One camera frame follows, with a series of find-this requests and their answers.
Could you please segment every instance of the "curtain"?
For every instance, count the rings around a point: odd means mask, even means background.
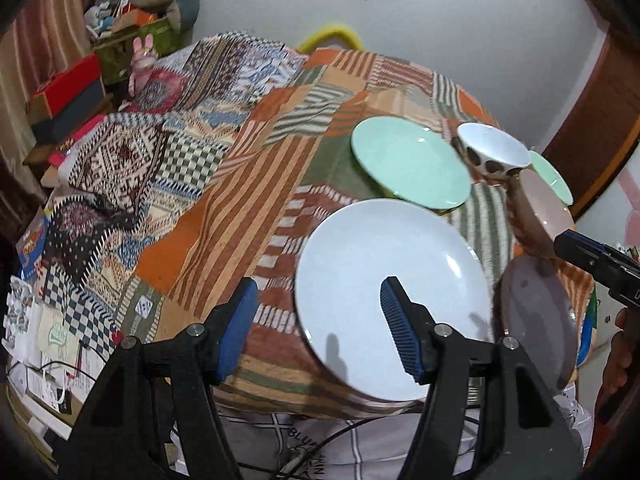
[[[35,144],[25,103],[90,52],[82,0],[26,0],[0,40],[0,234],[14,242],[45,199],[22,160]]]

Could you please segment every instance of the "metal screw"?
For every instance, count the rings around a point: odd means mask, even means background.
[[[198,337],[204,332],[204,325],[202,323],[194,323],[187,327],[187,334],[191,337]]]
[[[449,337],[453,332],[453,329],[449,325],[444,323],[437,324],[433,328],[433,330],[436,334],[438,334],[441,337]]]
[[[122,346],[125,350],[129,350],[133,348],[137,342],[138,339],[136,337],[128,335],[120,342],[120,346]]]
[[[518,340],[514,337],[511,337],[510,335],[508,335],[502,340],[502,344],[505,346],[505,348],[508,348],[509,350],[515,350],[518,346],[520,346],[520,343],[518,343]]]

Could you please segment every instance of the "white bowl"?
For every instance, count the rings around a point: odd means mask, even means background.
[[[529,150],[518,139],[487,124],[465,123],[458,127],[462,155],[479,173],[506,179],[531,164]]]

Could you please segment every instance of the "white wall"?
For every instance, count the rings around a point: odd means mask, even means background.
[[[549,136],[602,41],[585,0],[201,0],[194,38],[244,29],[297,46],[328,23],[449,76],[528,145]]]

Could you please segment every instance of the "white plate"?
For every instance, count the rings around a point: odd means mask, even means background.
[[[427,209],[386,198],[342,208],[310,236],[296,270],[298,317],[318,358],[355,390],[423,399],[428,387],[405,373],[380,307],[387,276],[436,322],[490,339],[487,282],[464,238]]]

